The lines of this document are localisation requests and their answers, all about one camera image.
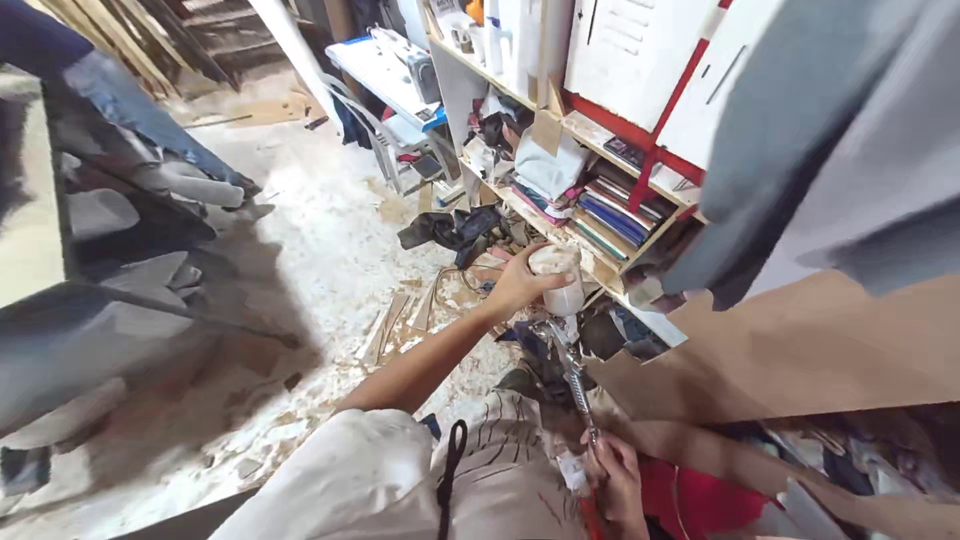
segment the red cloth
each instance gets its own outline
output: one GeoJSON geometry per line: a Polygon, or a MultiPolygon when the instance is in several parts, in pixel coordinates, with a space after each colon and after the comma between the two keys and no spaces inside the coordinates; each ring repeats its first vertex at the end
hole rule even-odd
{"type": "Polygon", "coordinates": [[[643,513],[660,519],[676,540],[707,540],[712,532],[740,530],[756,521],[770,499],[711,475],[681,468],[661,459],[639,464],[643,482],[643,513]],[[679,501],[683,528],[678,520],[679,501]]]}

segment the person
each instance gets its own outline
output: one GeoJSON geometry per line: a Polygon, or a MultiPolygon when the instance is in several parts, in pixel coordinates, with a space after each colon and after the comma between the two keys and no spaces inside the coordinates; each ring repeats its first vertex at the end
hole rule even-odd
{"type": "MultiPolygon", "coordinates": [[[[527,260],[543,245],[511,259],[481,306],[350,392],[211,539],[588,538],[544,452],[537,401],[501,383],[435,452],[411,416],[494,325],[573,281],[531,273],[527,260]]],[[[587,470],[616,534],[608,538],[647,540],[634,449],[603,433],[587,470]]]]}
{"type": "Polygon", "coordinates": [[[47,90],[72,93],[110,123],[131,130],[193,163],[214,180],[260,188],[207,150],[161,109],[127,69],[85,37],[23,0],[0,0],[0,63],[39,77],[47,90]]]}

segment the white pole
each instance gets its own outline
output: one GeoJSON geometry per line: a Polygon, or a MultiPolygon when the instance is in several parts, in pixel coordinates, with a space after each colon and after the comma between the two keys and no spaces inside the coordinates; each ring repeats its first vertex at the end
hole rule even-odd
{"type": "Polygon", "coordinates": [[[320,106],[334,122],[337,130],[342,133],[344,124],[337,116],[337,111],[333,109],[333,98],[330,97],[326,85],[321,80],[321,74],[324,71],[320,68],[320,63],[313,56],[313,51],[307,46],[300,30],[294,24],[290,13],[280,0],[250,0],[251,5],[256,10],[267,29],[274,35],[276,42],[280,44],[284,54],[294,65],[294,69],[300,74],[300,78],[306,83],[306,87],[320,102],[320,106]]]}

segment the paint cup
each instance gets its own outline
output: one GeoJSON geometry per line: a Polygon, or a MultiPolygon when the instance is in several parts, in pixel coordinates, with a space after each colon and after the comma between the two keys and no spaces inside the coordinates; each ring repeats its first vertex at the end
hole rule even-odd
{"type": "Polygon", "coordinates": [[[543,292],[546,310],[558,317],[573,315],[584,307],[584,282],[580,274],[580,248],[551,245],[530,256],[530,271],[536,276],[572,274],[573,283],[543,292]]]}

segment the jeans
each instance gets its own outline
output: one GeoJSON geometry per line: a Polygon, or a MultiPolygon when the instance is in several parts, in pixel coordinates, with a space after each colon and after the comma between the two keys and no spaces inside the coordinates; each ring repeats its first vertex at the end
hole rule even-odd
{"type": "Polygon", "coordinates": [[[150,98],[127,69],[100,51],[92,51],[63,70],[71,90],[89,101],[112,124],[141,134],[193,163],[221,182],[245,187],[243,175],[193,138],[150,98]]]}

